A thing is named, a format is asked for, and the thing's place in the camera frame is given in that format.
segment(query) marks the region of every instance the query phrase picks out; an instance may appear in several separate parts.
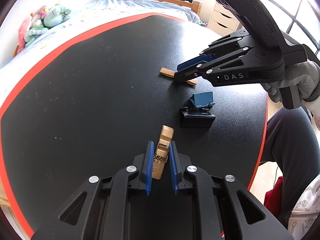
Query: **person's leg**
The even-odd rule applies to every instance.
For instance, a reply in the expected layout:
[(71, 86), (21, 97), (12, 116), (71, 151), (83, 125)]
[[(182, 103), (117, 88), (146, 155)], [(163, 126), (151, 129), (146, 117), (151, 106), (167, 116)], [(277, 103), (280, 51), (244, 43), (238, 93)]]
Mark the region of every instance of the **person's leg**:
[(316, 134), (304, 110), (284, 107), (270, 118), (262, 162), (277, 162), (283, 173), (281, 213), (278, 220), (288, 228), (288, 220), (299, 197), (320, 172), (320, 150)]

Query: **wooden headboard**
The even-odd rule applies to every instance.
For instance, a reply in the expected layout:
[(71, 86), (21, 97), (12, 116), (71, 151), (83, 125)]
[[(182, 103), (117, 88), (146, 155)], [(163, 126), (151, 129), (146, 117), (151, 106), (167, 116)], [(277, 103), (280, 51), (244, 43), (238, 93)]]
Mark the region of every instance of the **wooden headboard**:
[(195, 0), (192, 3), (184, 2), (184, 1), (180, 1), (180, 0), (155, 0), (155, 1), (169, 2), (169, 3), (174, 3), (174, 4), (177, 4), (180, 6), (188, 7), (192, 11), (194, 11), (197, 15), (200, 14), (201, 7), (202, 7), (202, 2), (195, 1)]

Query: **hand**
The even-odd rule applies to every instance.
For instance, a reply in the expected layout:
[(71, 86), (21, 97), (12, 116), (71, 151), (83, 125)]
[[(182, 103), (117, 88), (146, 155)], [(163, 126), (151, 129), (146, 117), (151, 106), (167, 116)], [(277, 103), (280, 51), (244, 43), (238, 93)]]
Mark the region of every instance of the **hand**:
[(279, 88), (298, 85), (300, 97), (307, 101), (314, 101), (320, 95), (320, 68), (313, 61), (306, 61), (287, 66), (284, 77), (280, 81), (261, 84), (268, 92), (270, 99), (277, 103), (280, 100)]

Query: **drawer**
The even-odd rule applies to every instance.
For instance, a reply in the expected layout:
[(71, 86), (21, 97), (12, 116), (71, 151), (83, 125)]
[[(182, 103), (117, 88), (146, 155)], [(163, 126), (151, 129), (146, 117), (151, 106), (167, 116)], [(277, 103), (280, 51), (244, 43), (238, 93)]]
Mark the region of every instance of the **drawer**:
[(228, 27), (225, 27), (215, 21), (210, 21), (209, 24), (208, 24), (208, 29), (216, 32), (217, 34), (220, 34), (222, 36), (226, 36), (230, 33), (233, 32), (233, 30), (229, 29)]
[(218, 22), (231, 30), (235, 30), (239, 23), (237, 20), (230, 18), (229, 16), (226, 16), (218, 11), (213, 11), (211, 20)]
[(215, 11), (218, 11), (220, 13), (223, 13), (229, 17), (231, 17), (232, 19), (235, 19), (237, 21), (237, 18), (227, 9), (225, 9), (222, 5), (216, 3), (216, 6), (214, 7)]

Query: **green plush toy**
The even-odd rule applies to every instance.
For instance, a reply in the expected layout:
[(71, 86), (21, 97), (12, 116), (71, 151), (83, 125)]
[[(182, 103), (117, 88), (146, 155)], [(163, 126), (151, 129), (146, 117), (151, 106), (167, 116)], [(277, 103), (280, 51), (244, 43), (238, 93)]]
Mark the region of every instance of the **green plush toy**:
[(71, 13), (70, 9), (57, 3), (45, 16), (43, 20), (44, 26), (48, 28), (52, 28), (60, 23), (65, 22), (71, 18), (69, 16), (70, 13)]

